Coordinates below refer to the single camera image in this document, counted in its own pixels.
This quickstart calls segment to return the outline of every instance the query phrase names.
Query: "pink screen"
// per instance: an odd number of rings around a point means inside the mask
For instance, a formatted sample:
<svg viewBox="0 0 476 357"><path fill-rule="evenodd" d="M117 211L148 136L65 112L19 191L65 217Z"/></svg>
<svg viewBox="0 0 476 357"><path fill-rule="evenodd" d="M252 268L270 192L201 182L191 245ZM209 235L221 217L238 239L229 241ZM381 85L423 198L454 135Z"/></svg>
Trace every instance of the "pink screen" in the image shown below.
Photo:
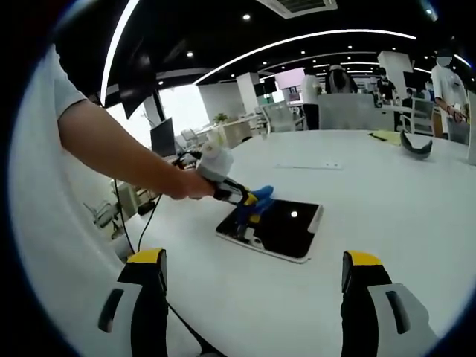
<svg viewBox="0 0 476 357"><path fill-rule="evenodd" d="M279 89L300 86L304 78L304 68L291 69L274 75Z"/></svg>

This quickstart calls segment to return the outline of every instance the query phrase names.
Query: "air conditioning vent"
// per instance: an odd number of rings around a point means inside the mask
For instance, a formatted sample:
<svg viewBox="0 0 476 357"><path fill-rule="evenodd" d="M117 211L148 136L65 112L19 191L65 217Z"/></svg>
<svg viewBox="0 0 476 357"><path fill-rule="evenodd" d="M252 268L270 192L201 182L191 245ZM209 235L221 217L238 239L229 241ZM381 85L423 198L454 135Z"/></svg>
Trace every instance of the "air conditioning vent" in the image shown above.
<svg viewBox="0 0 476 357"><path fill-rule="evenodd" d="M337 9L337 0L257 0L285 19Z"/></svg>

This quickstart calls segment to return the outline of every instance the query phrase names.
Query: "cable wire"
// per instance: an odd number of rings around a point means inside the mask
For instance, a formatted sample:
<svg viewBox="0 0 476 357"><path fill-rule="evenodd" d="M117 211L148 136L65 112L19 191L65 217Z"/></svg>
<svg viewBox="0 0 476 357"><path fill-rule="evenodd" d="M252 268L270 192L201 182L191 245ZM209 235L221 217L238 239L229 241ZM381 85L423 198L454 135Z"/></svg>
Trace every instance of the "cable wire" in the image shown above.
<svg viewBox="0 0 476 357"><path fill-rule="evenodd" d="M116 191L116 197L118 198L119 215L120 215L120 220L122 221L122 226L124 228L124 233L126 234L127 242L129 243L129 247L131 248L132 253L135 254L135 250L132 247L131 239L129 238L129 233L127 233L126 223L124 222L124 215L122 214L122 204L120 203L120 198L119 198L118 181L115 178L114 178L114 189Z"/></svg>
<svg viewBox="0 0 476 357"><path fill-rule="evenodd" d="M142 238L144 237L144 233L146 233L147 227L149 227L150 220L152 219L152 216L154 215L155 209L157 208L158 203L159 203L159 201L161 200L161 198L162 198L162 195L160 195L160 196L158 197L157 202L155 203L154 208L152 209L152 212L150 213L150 217L149 217L149 219L147 220L146 226L145 226L144 229L142 230L141 236L140 236L140 238L139 238L139 243L138 243L138 246L137 246L137 252L141 251Z"/></svg>

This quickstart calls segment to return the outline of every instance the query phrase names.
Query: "white round table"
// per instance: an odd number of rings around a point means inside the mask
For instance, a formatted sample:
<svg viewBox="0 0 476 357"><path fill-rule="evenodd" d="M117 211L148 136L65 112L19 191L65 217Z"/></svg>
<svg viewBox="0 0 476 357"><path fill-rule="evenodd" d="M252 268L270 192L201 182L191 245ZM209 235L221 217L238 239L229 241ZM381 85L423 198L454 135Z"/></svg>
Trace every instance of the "white round table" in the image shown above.
<svg viewBox="0 0 476 357"><path fill-rule="evenodd" d="M428 141L411 138L416 146ZM212 198L164 197L142 249L167 249L169 302L228 356L339 356L342 254L350 249L380 258L441 337L476 282L476 167L466 164L467 147L433 140L427 161L365 131L271 134L234 149L233 179L324 206L303 265L218 238L215 228L233 207ZM325 162L339 170L276 168ZM148 217L127 222L136 246Z"/></svg>

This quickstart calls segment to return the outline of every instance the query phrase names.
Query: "person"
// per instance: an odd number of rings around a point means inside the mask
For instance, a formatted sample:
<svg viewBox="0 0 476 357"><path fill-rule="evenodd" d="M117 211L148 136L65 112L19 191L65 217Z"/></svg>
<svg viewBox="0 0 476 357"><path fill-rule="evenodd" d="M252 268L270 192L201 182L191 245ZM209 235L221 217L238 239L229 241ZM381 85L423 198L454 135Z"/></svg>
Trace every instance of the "person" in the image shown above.
<svg viewBox="0 0 476 357"><path fill-rule="evenodd" d="M407 108L412 108L414 104L413 98L414 98L413 89L407 88L407 97L402 100L402 106L405 106ZM395 113L393 119L394 119L394 130L397 131L398 126L402 123L402 113ZM410 121L408 119L405 119L405 126L410 127Z"/></svg>
<svg viewBox="0 0 476 357"><path fill-rule="evenodd" d="M385 68L380 68L379 71L380 78L379 80L377 80L377 88L379 90L380 95L384 98L385 101L392 100L394 97L395 99L398 98L395 85L387 77L387 70L385 70Z"/></svg>
<svg viewBox="0 0 476 357"><path fill-rule="evenodd" d="M303 94L303 110L309 130L319 129L319 102L318 92L321 87L318 78L312 74L310 68L304 69L304 78L300 84Z"/></svg>
<svg viewBox="0 0 476 357"><path fill-rule="evenodd" d="M402 100L402 106L411 108L413 106L412 98L414 97L414 91L412 88L407 88L407 97Z"/></svg>
<svg viewBox="0 0 476 357"><path fill-rule="evenodd" d="M326 93L357 93L354 79L341 65L332 65L326 75Z"/></svg>
<svg viewBox="0 0 476 357"><path fill-rule="evenodd" d="M437 64L431 69L434 97L440 107L443 137L448 139L449 125L458 125L469 115L469 102L460 76L449 65L452 53L443 48L437 52Z"/></svg>
<svg viewBox="0 0 476 357"><path fill-rule="evenodd" d="M173 199L213 195L195 171L183 171L139 144L105 109L68 80L49 49L23 97L8 162L8 204L16 250L48 317L79 355L94 343L85 331L122 271L108 242L76 200L64 151L104 175Z"/></svg>

